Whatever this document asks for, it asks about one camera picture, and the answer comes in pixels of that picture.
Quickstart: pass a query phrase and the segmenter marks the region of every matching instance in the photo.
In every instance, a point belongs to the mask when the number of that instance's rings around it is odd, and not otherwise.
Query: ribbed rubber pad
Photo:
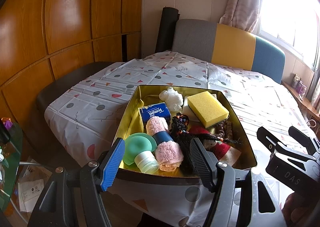
[[[211,159],[199,139],[194,138],[191,140],[190,154],[203,186],[208,188],[209,191],[212,191],[215,186],[212,180],[212,169],[215,168],[215,166],[213,162],[210,161]]]
[[[107,190],[108,187],[110,187],[113,184],[113,181],[118,172],[119,165],[124,156],[124,149],[125,149],[124,140],[121,139],[119,143],[112,149],[113,149],[112,155],[110,156],[107,162],[107,165],[103,169],[103,179],[100,184],[101,189],[104,192]]]

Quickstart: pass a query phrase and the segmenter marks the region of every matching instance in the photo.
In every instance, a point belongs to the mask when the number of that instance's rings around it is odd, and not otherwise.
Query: glass table
[[[2,181],[0,182],[0,209],[4,212],[10,202],[10,197],[16,182],[19,162],[22,152],[22,130],[17,123],[9,129],[10,141],[0,144],[4,161],[0,163]]]

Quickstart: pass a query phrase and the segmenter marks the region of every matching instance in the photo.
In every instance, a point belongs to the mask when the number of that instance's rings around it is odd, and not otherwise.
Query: yellow sponge
[[[229,115],[229,111],[209,91],[188,97],[188,106],[205,128],[227,119]]]

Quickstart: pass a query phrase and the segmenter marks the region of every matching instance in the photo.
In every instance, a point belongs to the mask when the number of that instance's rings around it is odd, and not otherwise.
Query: gold tray
[[[150,104],[163,102],[159,99],[159,94],[166,90],[168,86],[163,85],[139,85],[130,99],[127,108],[124,111],[124,115],[121,119],[120,125],[118,127],[115,139],[118,137],[124,140],[131,134],[144,132],[146,133],[145,127],[143,126],[142,119],[140,118],[140,113],[138,108],[143,106],[148,106]],[[237,163],[233,166],[237,169],[249,169],[257,165],[257,160],[253,154],[253,150],[249,143],[248,137],[244,132],[244,129],[233,111],[230,103],[223,95],[222,92],[209,89],[201,88],[190,88],[190,87],[173,87],[174,90],[182,94],[183,99],[185,96],[194,95],[203,91],[209,91],[211,94],[217,94],[217,99],[220,103],[229,111],[229,118],[232,122],[233,138],[238,139],[241,144],[236,144],[233,147],[241,151],[241,156]],[[192,125],[199,122],[190,121],[188,129]],[[143,182],[151,184],[165,184],[165,185],[194,185],[199,184],[199,177],[196,175],[186,175],[181,172],[178,168],[174,172],[165,172],[158,170],[155,174],[143,174],[140,172],[139,168],[135,163],[132,165],[126,165],[121,162],[119,166],[119,171],[117,178],[134,181]]]

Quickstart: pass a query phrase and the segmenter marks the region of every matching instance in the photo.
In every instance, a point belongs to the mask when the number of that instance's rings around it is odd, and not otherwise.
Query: hand
[[[293,201],[294,193],[287,197],[282,213],[288,226],[290,223],[294,223],[294,226],[302,226],[312,212],[312,206],[294,208]]]

